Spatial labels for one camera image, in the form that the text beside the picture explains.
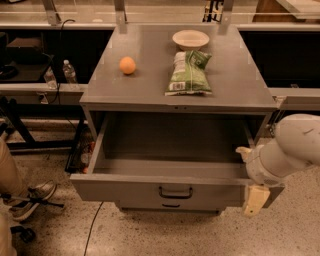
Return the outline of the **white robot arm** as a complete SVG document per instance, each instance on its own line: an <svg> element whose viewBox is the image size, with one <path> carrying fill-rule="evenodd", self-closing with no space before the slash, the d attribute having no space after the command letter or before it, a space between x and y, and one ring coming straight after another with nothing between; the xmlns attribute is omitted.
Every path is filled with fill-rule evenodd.
<svg viewBox="0 0 320 256"><path fill-rule="evenodd" d="M274 137L254 149L238 147L249 178L245 188L243 213L253 217L263 208L271 189L287 176L310 167L320 166L320 117L292 114L275 126Z"/></svg>

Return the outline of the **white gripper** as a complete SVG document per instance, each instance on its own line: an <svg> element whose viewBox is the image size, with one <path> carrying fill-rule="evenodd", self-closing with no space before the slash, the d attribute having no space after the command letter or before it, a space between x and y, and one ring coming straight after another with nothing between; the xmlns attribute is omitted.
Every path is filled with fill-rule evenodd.
<svg viewBox="0 0 320 256"><path fill-rule="evenodd" d="M245 216L254 217L270 196L268 187L276 187L284 182L283 171L287 168L287 162L282 155L273 156L270 150L264 150L263 145L253 150L237 147L236 152L246 162L248 176L257 184L245 188L245 200L242 206Z"/></svg>

